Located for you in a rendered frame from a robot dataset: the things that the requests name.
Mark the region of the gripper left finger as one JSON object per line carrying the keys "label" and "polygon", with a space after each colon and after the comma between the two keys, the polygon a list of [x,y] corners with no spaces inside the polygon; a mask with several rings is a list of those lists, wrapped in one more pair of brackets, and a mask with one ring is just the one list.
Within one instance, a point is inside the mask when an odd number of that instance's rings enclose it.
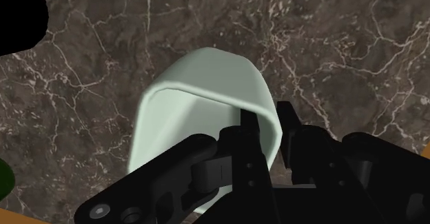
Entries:
{"label": "gripper left finger", "polygon": [[215,139],[193,134],[82,203],[74,224],[181,224],[222,187],[197,224],[280,224],[256,114]]}

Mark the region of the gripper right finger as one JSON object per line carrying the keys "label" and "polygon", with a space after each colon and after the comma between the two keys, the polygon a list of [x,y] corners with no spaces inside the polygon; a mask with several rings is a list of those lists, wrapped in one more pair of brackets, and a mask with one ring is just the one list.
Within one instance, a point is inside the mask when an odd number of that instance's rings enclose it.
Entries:
{"label": "gripper right finger", "polygon": [[292,188],[289,224],[430,224],[430,159],[364,132],[341,141],[300,122],[289,101],[276,111]]}

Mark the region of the pale green cup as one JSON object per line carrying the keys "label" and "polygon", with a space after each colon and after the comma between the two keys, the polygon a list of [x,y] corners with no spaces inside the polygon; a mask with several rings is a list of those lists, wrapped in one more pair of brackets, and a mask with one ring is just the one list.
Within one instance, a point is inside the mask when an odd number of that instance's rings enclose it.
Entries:
{"label": "pale green cup", "polygon": [[[239,125],[241,110],[257,116],[260,146],[269,171],[283,131],[261,73],[245,57],[216,48],[186,54],[141,96],[127,174],[193,134],[218,139],[223,128]],[[230,185],[222,187],[214,199],[194,211],[204,213],[231,191]]]}

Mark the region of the dark green round thing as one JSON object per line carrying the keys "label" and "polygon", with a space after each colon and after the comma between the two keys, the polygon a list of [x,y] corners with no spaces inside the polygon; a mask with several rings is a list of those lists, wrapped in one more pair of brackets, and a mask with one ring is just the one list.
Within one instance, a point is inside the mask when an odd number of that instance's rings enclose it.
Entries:
{"label": "dark green round thing", "polygon": [[0,201],[14,189],[15,177],[12,168],[0,158]]}

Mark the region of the black rounded thing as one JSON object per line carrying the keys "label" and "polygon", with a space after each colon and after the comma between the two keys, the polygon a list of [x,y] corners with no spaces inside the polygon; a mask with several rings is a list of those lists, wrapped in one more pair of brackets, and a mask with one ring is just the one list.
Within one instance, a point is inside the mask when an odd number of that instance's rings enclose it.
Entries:
{"label": "black rounded thing", "polygon": [[0,0],[0,57],[33,48],[48,19],[46,0]]}

